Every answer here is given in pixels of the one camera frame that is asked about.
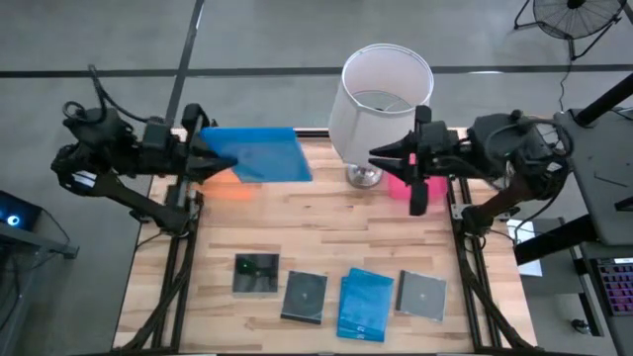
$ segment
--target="black metal frame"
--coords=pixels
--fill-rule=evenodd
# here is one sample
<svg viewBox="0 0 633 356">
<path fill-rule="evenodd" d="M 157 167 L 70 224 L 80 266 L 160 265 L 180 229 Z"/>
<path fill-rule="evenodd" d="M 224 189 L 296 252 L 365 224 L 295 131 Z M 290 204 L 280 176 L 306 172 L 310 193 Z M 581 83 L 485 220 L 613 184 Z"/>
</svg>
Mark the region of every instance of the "black metal frame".
<svg viewBox="0 0 633 356">
<path fill-rule="evenodd" d="M 587 54 L 587 52 L 602 38 L 602 36 L 604 36 L 604 34 L 606 34 L 606 32 L 609 31 L 609 29 L 613 25 L 617 24 L 622 19 L 622 18 L 619 17 L 619 14 L 622 11 L 622 8 L 624 7 L 624 5 L 623 5 L 622 8 L 620 8 L 620 11 L 618 11 L 618 13 L 615 14 L 613 16 L 613 18 L 606 25 L 604 25 L 604 27 L 602 27 L 602 29 L 599 29 L 599 30 L 597 30 L 595 32 L 595 33 L 597 33 L 597 32 L 601 31 L 600 34 L 595 39 L 593 39 L 593 42 L 591 42 L 591 44 L 587 48 L 585 48 L 585 50 L 583 50 L 583 52 L 581 52 L 580 54 L 576 54 L 576 46 L 574 45 L 574 39 L 570 35 L 565 34 L 564 32 L 562 32 L 562 31 L 560 31 L 558 29 L 555 29 L 555 28 L 551 27 L 550 25 L 548 25 L 548 24 L 546 24 L 544 22 L 541 22 L 541 21 L 535 21 L 535 22 L 531 22 L 531 23 L 527 23 L 527 24 L 520 24 L 520 25 L 518 24 L 518 18 L 521 16 L 523 11 L 525 11 L 525 8 L 527 7 L 527 4 L 529 4 L 530 1 L 532 1 L 532 0 L 525 0 L 525 4 L 523 4 L 523 6 L 521 7 L 521 10 L 518 12 L 518 14 L 516 14 L 516 17 L 514 18 L 514 29 L 518 30 L 518 29 L 521 29 L 521 28 L 532 27 L 532 26 L 538 25 L 538 26 L 547 27 L 549 29 L 552 29 L 555 32 L 561 33 L 561 35 L 563 35 L 564 40 L 567 41 L 567 44 L 568 44 L 568 46 L 570 48 L 570 60 L 571 61 L 574 61 L 574 60 L 582 57 L 583 55 Z"/>
<path fill-rule="evenodd" d="M 458 179 L 458 181 L 463 203 L 472 204 L 468 181 L 464 178 L 460 178 Z M 449 180 L 448 182 L 447 202 L 449 207 L 453 204 L 456 204 L 455 190 L 453 189 L 452 180 Z M 477 273 L 476 275 L 471 268 L 470 262 L 468 261 L 467 252 L 469 251 L 466 249 L 466 239 L 468 238 L 468 236 L 466 236 L 462 231 L 462 221 L 455 220 L 451 212 L 449 212 L 449 217 L 451 219 L 451 225 L 453 227 L 455 251 L 464 291 L 466 316 L 468 317 L 474 353 L 486 355 L 572 355 L 569 353 L 544 351 L 543 349 L 527 344 L 524 340 L 520 339 L 520 337 L 517 338 L 517 336 L 519 335 L 511 327 L 505 317 L 501 314 L 500 310 L 497 308 L 492 299 L 490 283 L 488 281 L 488 275 L 486 271 L 486 263 L 484 261 L 484 254 L 479 239 L 471 239 L 471 252 L 473 253 L 473 257 L 475 260 L 475 270 Z M 482 343 L 481 331 L 479 329 L 479 321 L 477 319 L 477 310 L 475 308 L 473 294 L 478 297 L 478 299 L 482 303 L 482 306 L 484 307 L 492 346 L 484 346 Z M 499 332 L 503 334 L 511 348 L 502 347 L 498 334 Z"/>
<path fill-rule="evenodd" d="M 204 207 L 204 197 L 199 192 L 193 196 L 188 191 L 189 182 L 179 177 L 175 185 L 170 186 L 177 194 L 173 204 L 184 208 L 191 216 L 187 231 L 181 236 L 173 236 L 169 244 L 167 263 L 160 289 L 160 300 L 156 308 L 138 330 L 135 337 L 122 347 L 113 348 L 105 353 L 86 355 L 175 355 L 179 354 L 182 327 L 187 309 L 187 295 L 193 269 L 194 252 L 198 238 L 200 212 Z M 178 268 L 176 260 L 178 250 L 183 242 L 186 244 L 183 260 Z M 173 327 L 168 346 L 163 346 L 164 326 L 169 307 L 176 301 Z M 143 348 L 151 337 L 150 347 Z"/>
</svg>

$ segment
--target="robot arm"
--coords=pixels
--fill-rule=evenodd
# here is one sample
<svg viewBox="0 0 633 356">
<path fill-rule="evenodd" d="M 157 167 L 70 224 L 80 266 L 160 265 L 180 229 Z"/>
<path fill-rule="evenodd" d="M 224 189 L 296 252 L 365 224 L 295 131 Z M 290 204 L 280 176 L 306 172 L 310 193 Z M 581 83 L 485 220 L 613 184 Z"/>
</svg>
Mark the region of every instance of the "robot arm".
<svg viewBox="0 0 633 356">
<path fill-rule="evenodd" d="M 572 142 L 566 132 L 561 134 L 570 151 L 562 153 L 555 144 L 547 143 L 536 124 L 555 123 L 528 119 L 520 111 L 511 115 L 494 114 L 475 119 L 460 139 L 448 130 L 444 122 L 433 122 L 431 110 L 419 106 L 415 110 L 413 132 L 400 141 L 372 149 L 370 163 L 386 170 L 411 185 L 409 213 L 426 212 L 429 176 L 456 176 L 484 179 L 496 187 L 496 196 L 462 213 L 464 229 L 470 234 L 483 234 L 497 215 L 516 204 L 529 200 L 546 200 L 560 191 L 569 173 L 567 157 Z M 414 154 L 415 161 L 409 163 Z M 513 173 L 507 187 L 497 187 L 494 181 Z"/>
<path fill-rule="evenodd" d="M 93 80 L 101 108 L 84 110 L 79 104 L 69 102 L 77 108 L 71 115 L 66 111 L 69 104 L 64 106 L 67 119 L 63 124 L 77 142 L 62 147 L 50 166 L 59 185 L 80 196 L 110 198 L 131 208 L 133 217 L 152 218 L 161 229 L 176 235 L 182 233 L 190 220 L 189 213 L 177 204 L 158 204 L 127 188 L 119 176 L 177 175 L 187 181 L 204 182 L 236 163 L 219 158 L 199 137 L 201 129 L 217 124 L 209 121 L 200 105 L 190 104 L 182 119 L 187 132 L 185 141 L 173 134 L 171 125 L 160 118 L 143 120 L 145 130 L 139 140 L 116 109 L 105 107 L 102 97 L 111 99 L 96 79 L 96 73 Z M 118 105 L 113 103 L 113 106 L 126 113 Z"/>
</svg>

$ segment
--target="wooden table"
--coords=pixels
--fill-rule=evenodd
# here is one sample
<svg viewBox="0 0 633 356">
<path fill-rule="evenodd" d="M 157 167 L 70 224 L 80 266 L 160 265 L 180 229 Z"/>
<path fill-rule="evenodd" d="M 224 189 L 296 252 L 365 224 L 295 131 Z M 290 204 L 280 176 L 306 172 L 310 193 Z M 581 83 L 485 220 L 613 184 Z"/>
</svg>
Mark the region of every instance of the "wooden table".
<svg viewBox="0 0 633 356">
<path fill-rule="evenodd" d="M 410 217 L 408 202 L 388 197 L 386 179 L 371 190 L 354 189 L 328 140 L 308 138 L 302 144 L 314 182 L 240 185 L 224 174 L 202 187 L 206 202 L 180 351 L 472 351 L 446 202 L 432 203 L 423 217 Z M 150 197 L 162 201 L 171 182 L 155 178 Z M 476 204 L 494 194 L 482 182 L 470 185 Z M 504 230 L 503 224 L 496 229 Z M 148 225 L 139 240 L 156 232 Z M 130 340 L 158 302 L 167 249 L 168 237 L 159 237 L 136 253 L 114 346 Z M 495 302 L 521 336 L 535 344 L 511 242 L 491 234 L 484 252 Z M 231 293 L 236 253 L 280 253 L 279 292 L 269 298 L 236 298 Z M 444 321 L 393 313 L 392 308 L 385 343 L 337 338 L 340 279 L 351 267 L 396 283 L 402 269 L 446 279 Z M 322 325 L 279 317 L 290 270 L 328 276 Z M 479 319 L 487 335 L 481 308 Z M 165 331 L 170 334 L 171 326 Z"/>
</svg>

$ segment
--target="concrete floor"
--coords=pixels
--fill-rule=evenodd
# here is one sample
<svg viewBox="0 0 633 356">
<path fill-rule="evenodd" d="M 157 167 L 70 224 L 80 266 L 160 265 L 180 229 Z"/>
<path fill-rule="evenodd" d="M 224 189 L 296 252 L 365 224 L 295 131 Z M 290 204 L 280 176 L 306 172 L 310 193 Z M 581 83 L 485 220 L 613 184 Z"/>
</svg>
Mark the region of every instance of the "concrete floor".
<svg viewBox="0 0 633 356">
<path fill-rule="evenodd" d="M 538 29 L 511 31 L 522 2 L 207 0 L 190 67 L 341 66 L 355 49 L 380 42 L 408 46 L 432 66 L 567 64 L 564 42 Z M 175 69 L 194 3 L 5 0 L 0 3 L 0 71 L 82 70 L 88 63 L 100 69 Z M 524 21 L 530 17 L 526 11 Z M 632 33 L 624 19 L 577 64 L 633 62 Z M 584 106 L 626 74 L 607 66 L 573 72 L 566 84 L 566 107 Z M 551 115 L 558 110 L 563 75 L 437 74 L 431 98 L 434 119 L 464 127 L 477 116 L 517 108 Z M 336 76 L 188 78 L 179 113 L 186 103 L 198 102 L 223 126 L 323 127 L 337 81 Z M 171 77 L 103 82 L 120 104 L 143 116 L 163 116 L 174 85 Z M 61 125 L 60 108 L 67 100 L 96 104 L 87 79 L 0 79 L 0 164 L 5 167 L 0 189 L 48 208 L 81 246 L 76 260 L 54 259 L 42 269 L 42 287 L 19 355 L 110 348 L 138 233 L 127 209 L 58 187 L 49 165 L 59 147 L 73 142 Z M 624 106 L 633 106 L 633 101 Z M 146 193 L 149 179 L 129 183 Z M 523 213 L 537 208 L 527 205 Z M 572 181 L 545 216 L 572 219 L 584 211 Z M 613 353 L 608 339 L 574 341 L 578 336 L 570 334 L 565 321 L 579 309 L 553 313 L 559 302 L 531 298 L 528 291 L 541 346 Z M 561 349 L 562 344 L 569 348 Z"/>
</svg>

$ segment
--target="table lamp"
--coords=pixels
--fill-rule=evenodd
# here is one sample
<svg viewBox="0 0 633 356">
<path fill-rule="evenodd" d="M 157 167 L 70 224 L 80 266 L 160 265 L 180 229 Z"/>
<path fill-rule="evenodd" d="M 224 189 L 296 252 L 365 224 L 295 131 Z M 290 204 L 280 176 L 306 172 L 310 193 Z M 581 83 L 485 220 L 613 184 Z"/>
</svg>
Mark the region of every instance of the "table lamp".
<svg viewBox="0 0 633 356">
<path fill-rule="evenodd" d="M 329 117 L 329 137 L 347 163 L 356 188 L 380 182 L 369 150 L 402 139 L 413 130 L 417 105 L 428 105 L 433 73 L 419 54 L 395 44 L 371 44 L 345 65 Z"/>
</svg>

